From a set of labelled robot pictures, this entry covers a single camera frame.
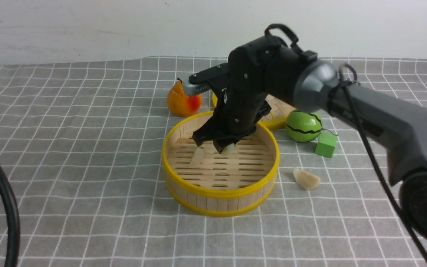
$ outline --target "gray checkered tablecloth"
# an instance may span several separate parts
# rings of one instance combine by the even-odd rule
[[[364,86],[427,107],[426,59],[327,60],[349,61]],[[325,113],[324,127],[339,134],[334,157],[275,131],[278,182],[251,213],[206,218],[171,198],[161,146],[181,119],[169,113],[166,95],[176,77],[224,61],[149,57],[0,67],[0,163],[19,201],[20,266],[425,266],[359,135]],[[209,109],[206,93],[201,111]],[[385,151],[373,148],[385,171]],[[317,174],[322,184],[303,191],[294,167]],[[5,231],[0,200],[0,266]]]

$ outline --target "black strap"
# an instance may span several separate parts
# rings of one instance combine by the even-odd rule
[[[354,75],[354,81],[344,79],[344,73],[342,71],[342,69],[344,68],[347,68],[351,71],[351,73]],[[354,83],[358,83],[357,79],[358,79],[357,72],[348,63],[343,63],[339,66],[339,83],[337,83],[337,85],[334,88],[332,88],[332,90],[328,94],[329,100],[327,101],[327,113],[329,113],[329,115],[332,115],[331,114],[332,100],[335,98],[335,94],[337,93],[337,91],[340,88],[348,87]]]

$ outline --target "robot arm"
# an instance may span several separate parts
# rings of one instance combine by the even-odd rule
[[[288,46],[270,34],[281,29]],[[228,63],[214,66],[185,81],[187,95],[212,90],[218,97],[213,116],[193,134],[197,145],[213,141],[218,152],[256,130],[268,114],[268,94],[305,112],[325,110],[357,128],[331,64],[297,46],[286,26],[272,24],[262,37],[234,49]],[[365,88],[347,84],[366,135],[388,151],[391,186],[403,181],[400,203],[411,225],[427,238],[427,109]]]

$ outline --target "white grid line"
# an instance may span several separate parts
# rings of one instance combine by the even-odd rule
[[[139,85],[139,81],[138,81],[138,83],[136,84],[136,88],[135,88],[135,95],[136,95],[136,91],[138,90],[138,85]],[[117,246],[117,243],[118,243],[118,240],[120,239],[120,235],[121,235],[121,232],[122,232],[122,227],[123,227],[123,223],[124,223],[124,219],[126,218],[126,211],[127,211],[127,209],[128,209],[128,203],[129,203],[129,195],[130,195],[130,193],[131,193],[131,186],[132,186],[132,181],[133,181],[133,178],[134,178],[134,175],[135,175],[135,171],[136,171],[136,167],[134,168],[134,170],[133,170],[133,174],[132,174],[132,178],[131,179],[129,179],[129,188],[128,188],[128,195],[127,195],[127,197],[126,197],[126,201],[125,201],[125,207],[124,207],[124,212],[123,212],[123,216],[122,216],[122,221],[121,221],[121,223],[120,223],[120,228],[119,228],[119,230],[118,230],[118,234],[117,234],[117,236],[116,236],[116,241],[115,241],[115,246],[113,247],[113,252],[112,252],[112,259],[110,260],[110,267],[113,265],[113,258],[115,257],[115,252],[116,252],[116,246]]]
[[[160,61],[160,58],[158,57],[158,78],[159,78],[159,61]],[[152,101],[151,101],[151,106],[150,106],[150,108],[149,108],[149,114],[151,114],[151,108],[152,108]],[[146,120],[146,127],[148,126],[148,121],[149,121],[149,118]],[[156,184],[154,185],[154,193],[153,193],[153,195],[154,196],[156,196],[156,192],[157,192],[157,189],[158,189],[158,177],[159,177],[159,172],[161,171],[161,165],[159,164],[159,167],[158,167],[158,174],[157,174],[157,176],[156,176]],[[153,215],[153,211],[154,211],[154,203],[155,203],[155,200],[154,200],[154,198],[153,198],[153,201],[152,201],[152,203],[151,203],[151,213],[150,213],[150,215],[149,215],[149,223],[148,223],[148,232],[147,232],[147,236],[146,236],[146,242],[144,243],[144,252],[143,252],[143,260],[141,261],[141,266],[143,266],[144,265],[144,258],[146,257],[146,252],[147,252],[147,250],[148,250],[148,242],[149,242],[149,230],[151,229],[151,219],[152,219],[152,215]]]

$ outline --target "white wall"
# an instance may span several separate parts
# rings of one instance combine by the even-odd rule
[[[427,58],[427,0],[0,0],[0,64],[227,56],[275,22],[320,56]]]

